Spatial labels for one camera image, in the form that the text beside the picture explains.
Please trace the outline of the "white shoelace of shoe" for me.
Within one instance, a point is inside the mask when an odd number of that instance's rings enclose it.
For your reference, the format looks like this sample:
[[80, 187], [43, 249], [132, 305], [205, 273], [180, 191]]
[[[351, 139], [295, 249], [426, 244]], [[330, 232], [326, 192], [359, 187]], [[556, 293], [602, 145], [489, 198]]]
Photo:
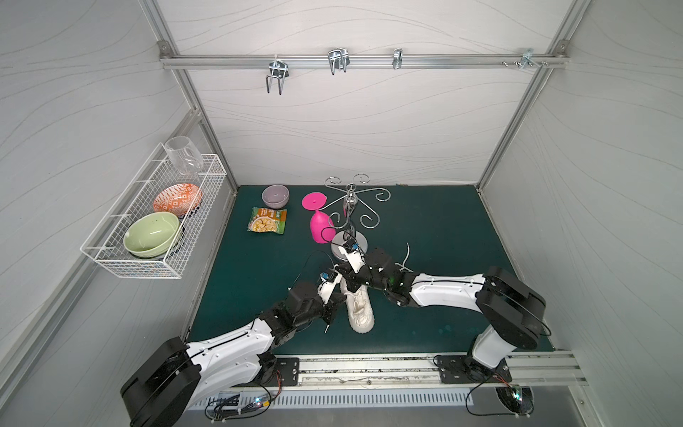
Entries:
[[407, 261], [409, 259], [410, 254], [411, 254], [410, 244], [406, 243], [406, 247], [407, 247], [407, 251], [406, 251], [405, 257], [403, 258], [403, 260], [400, 263], [396, 262], [395, 265], [398, 266], [398, 269], [401, 272], [413, 272], [413, 270], [411, 270], [410, 268], [407, 267]]

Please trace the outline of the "white knit sneaker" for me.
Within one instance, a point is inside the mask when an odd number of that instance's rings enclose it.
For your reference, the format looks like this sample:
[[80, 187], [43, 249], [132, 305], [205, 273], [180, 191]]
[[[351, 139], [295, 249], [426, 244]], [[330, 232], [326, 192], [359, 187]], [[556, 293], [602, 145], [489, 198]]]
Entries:
[[367, 286], [360, 286], [352, 292], [346, 280], [342, 279], [341, 292], [346, 296], [350, 327], [358, 334], [369, 333], [375, 326], [375, 316]]

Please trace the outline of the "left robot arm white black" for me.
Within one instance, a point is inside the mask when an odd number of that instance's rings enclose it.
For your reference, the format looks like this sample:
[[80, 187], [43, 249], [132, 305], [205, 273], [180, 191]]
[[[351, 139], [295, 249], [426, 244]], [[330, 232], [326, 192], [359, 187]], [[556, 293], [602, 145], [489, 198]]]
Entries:
[[204, 341], [176, 336], [162, 343], [120, 390], [131, 425], [172, 426], [188, 407], [218, 391], [270, 380], [275, 348], [315, 320], [334, 321], [346, 302], [335, 288], [300, 282], [243, 327]]

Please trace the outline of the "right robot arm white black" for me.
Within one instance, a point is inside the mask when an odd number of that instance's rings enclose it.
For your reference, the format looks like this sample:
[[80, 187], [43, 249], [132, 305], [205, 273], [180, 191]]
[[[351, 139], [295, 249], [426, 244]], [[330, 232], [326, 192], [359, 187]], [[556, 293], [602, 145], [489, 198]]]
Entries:
[[474, 340], [464, 365], [490, 372], [515, 350], [535, 350], [551, 331], [544, 323], [546, 301], [539, 293], [500, 267], [466, 277], [412, 272], [382, 249], [346, 254], [334, 267], [341, 291], [381, 291], [399, 307], [451, 307], [484, 316], [487, 328]]

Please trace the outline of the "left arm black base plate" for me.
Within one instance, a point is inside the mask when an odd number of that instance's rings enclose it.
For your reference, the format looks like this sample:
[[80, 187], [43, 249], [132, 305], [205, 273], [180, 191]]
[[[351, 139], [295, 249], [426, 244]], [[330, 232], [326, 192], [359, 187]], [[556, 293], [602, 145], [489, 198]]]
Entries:
[[299, 384], [301, 360], [294, 357], [275, 357], [262, 360], [260, 370], [246, 387], [294, 387]]

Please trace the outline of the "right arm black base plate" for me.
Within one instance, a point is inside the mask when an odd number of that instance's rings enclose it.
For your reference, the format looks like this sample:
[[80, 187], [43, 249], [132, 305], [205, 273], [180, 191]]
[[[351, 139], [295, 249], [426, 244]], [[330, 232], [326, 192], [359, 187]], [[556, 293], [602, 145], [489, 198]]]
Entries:
[[470, 355], [437, 355], [432, 359], [443, 384], [510, 384], [512, 375], [506, 359], [501, 359], [495, 368], [488, 368]]

